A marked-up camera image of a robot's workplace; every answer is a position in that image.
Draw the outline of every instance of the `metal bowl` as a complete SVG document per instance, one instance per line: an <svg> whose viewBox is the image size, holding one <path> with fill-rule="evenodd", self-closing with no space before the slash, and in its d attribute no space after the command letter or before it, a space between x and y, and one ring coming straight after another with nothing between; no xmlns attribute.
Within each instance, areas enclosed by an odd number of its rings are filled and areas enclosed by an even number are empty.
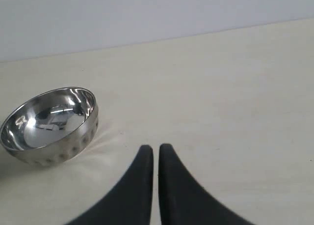
<svg viewBox="0 0 314 225"><path fill-rule="evenodd" d="M65 87L18 107L1 126L0 143L23 162L49 166L84 150L97 127L94 94L80 87Z"/></svg>

